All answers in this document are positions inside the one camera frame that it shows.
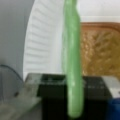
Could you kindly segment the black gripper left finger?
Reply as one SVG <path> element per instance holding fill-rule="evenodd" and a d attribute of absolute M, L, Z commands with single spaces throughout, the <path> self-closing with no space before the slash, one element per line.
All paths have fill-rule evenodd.
<path fill-rule="evenodd" d="M 64 75 L 43 74 L 37 95 L 42 98 L 42 120 L 65 120 L 66 80 Z"/>

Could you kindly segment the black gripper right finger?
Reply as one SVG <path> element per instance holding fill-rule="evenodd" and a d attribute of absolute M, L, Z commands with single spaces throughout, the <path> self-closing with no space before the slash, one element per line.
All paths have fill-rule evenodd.
<path fill-rule="evenodd" d="M 82 120 L 105 120 L 110 92 L 102 77 L 84 76 L 85 107 Z"/>

